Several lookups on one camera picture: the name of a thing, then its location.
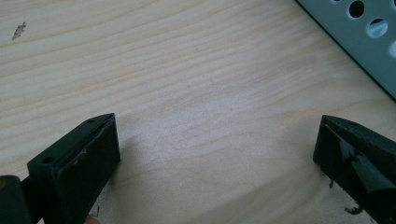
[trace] wooden table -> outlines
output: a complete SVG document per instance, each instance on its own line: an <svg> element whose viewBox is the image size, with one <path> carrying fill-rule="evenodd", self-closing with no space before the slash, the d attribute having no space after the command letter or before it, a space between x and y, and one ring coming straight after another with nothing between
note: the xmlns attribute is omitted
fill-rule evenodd
<svg viewBox="0 0 396 224"><path fill-rule="evenodd" d="M395 111L294 1L0 3L1 175L114 112L103 224L372 223L312 154L321 115L396 139Z"/></svg>

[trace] perforated metal plate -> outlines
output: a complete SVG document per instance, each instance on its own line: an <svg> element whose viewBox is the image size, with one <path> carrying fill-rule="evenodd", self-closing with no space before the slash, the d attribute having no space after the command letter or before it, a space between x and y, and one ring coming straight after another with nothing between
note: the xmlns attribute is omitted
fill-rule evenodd
<svg viewBox="0 0 396 224"><path fill-rule="evenodd" d="M296 0L396 99L396 0Z"/></svg>

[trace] gray metal panel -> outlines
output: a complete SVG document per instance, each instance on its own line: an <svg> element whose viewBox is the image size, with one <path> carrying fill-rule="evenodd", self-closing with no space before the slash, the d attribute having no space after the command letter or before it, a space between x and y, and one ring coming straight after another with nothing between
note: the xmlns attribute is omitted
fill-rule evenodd
<svg viewBox="0 0 396 224"><path fill-rule="evenodd" d="M353 0L297 0L315 20L396 99L396 6L394 0L361 0L364 12L353 18ZM380 37L369 35L375 19L388 23Z"/></svg>

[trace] wood grain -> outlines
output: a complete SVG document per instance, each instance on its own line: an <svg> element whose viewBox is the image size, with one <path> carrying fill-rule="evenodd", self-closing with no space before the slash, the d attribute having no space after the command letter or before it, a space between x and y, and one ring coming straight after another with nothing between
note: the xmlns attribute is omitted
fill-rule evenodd
<svg viewBox="0 0 396 224"><path fill-rule="evenodd" d="M103 224L372 223L312 153L322 114L396 139L395 111L293 1L0 2L1 175L114 112Z"/></svg>

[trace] light wooden surface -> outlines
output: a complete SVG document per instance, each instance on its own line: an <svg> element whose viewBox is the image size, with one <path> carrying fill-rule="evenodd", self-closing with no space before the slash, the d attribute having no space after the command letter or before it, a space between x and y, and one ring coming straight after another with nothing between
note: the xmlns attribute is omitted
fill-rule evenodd
<svg viewBox="0 0 396 224"><path fill-rule="evenodd" d="M0 2L0 175L114 112L103 224L372 223L312 153L321 115L395 111L294 1Z"/></svg>

